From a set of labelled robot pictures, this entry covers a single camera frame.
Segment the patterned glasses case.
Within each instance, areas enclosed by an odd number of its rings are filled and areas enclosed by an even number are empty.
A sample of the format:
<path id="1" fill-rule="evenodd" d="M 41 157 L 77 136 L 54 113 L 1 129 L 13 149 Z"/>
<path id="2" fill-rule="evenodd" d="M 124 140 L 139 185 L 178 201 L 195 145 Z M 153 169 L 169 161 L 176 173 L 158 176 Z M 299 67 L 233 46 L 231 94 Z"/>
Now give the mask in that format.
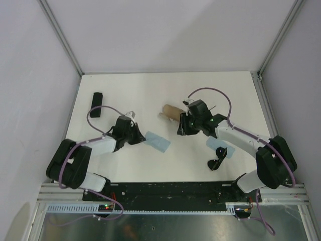
<path id="1" fill-rule="evenodd" d="M 165 104 L 158 115 L 166 120 L 179 123 L 181 114 L 183 113 L 186 113 L 186 111 L 178 107 Z"/>

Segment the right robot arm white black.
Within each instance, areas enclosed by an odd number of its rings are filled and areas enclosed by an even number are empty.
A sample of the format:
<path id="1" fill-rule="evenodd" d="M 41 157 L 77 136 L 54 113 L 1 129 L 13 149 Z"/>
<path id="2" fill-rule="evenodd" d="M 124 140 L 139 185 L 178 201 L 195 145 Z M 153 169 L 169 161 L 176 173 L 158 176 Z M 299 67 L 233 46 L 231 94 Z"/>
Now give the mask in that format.
<path id="1" fill-rule="evenodd" d="M 187 111 L 180 114 L 180 136 L 191 136 L 202 132 L 208 137 L 227 141 L 256 160 L 256 170 L 236 179 L 231 195 L 236 201 L 244 201 L 253 190 L 264 186 L 276 189 L 289 179 L 295 181 L 297 163 L 286 140 L 281 136 L 273 138 L 253 134 L 229 123 L 226 116 L 212 115 L 202 100 L 184 101 Z"/>

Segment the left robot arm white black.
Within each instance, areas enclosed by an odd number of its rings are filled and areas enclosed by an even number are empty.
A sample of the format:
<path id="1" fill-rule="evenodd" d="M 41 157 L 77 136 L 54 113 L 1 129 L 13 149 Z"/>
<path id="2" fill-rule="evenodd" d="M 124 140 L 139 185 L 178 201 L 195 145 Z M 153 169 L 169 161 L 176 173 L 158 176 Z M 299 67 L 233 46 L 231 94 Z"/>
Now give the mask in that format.
<path id="1" fill-rule="evenodd" d="M 105 177 L 88 171 L 91 158 L 145 140 L 134 119 L 121 115 L 111 130 L 98 138 L 79 143 L 64 139 L 46 169 L 46 176 L 57 181 L 61 188 L 93 190 L 94 196 L 104 201 L 110 197 L 111 189 Z"/>

